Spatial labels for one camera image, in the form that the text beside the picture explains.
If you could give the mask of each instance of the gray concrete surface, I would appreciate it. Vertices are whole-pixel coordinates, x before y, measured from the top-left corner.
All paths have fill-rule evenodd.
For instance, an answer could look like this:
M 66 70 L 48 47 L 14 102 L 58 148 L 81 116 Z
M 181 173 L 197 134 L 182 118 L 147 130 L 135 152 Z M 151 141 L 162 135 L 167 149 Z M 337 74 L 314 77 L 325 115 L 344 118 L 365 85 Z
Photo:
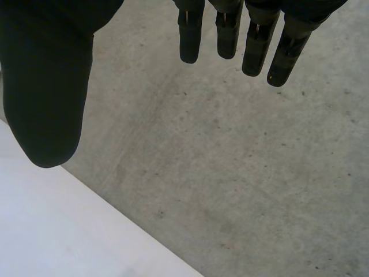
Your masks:
M 282 88 L 266 83 L 282 18 L 251 78 L 246 13 L 225 61 L 207 5 L 195 65 L 176 17 L 169 0 L 127 0 L 96 34 L 65 168 L 205 277 L 369 276 L 369 3 L 314 32 Z

